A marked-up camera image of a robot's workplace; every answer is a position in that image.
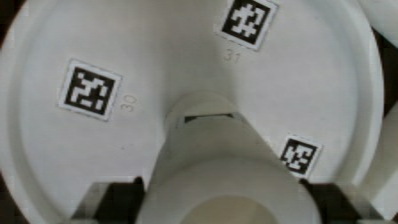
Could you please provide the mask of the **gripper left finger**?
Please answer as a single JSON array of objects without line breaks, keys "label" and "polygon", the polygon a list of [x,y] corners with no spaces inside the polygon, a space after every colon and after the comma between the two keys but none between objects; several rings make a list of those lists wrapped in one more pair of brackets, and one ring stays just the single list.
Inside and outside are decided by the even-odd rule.
[{"label": "gripper left finger", "polygon": [[144,180],[96,182],[86,192],[71,221],[75,224],[135,224],[146,196]]}]

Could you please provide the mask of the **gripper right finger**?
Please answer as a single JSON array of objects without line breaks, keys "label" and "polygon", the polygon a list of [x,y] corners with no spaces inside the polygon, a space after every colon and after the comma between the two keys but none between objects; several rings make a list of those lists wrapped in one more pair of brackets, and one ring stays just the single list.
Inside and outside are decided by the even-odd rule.
[{"label": "gripper right finger", "polygon": [[306,179],[299,183],[315,200],[322,224],[359,224],[366,220],[384,220],[370,205],[365,207],[354,206],[354,202],[334,183],[311,183]]}]

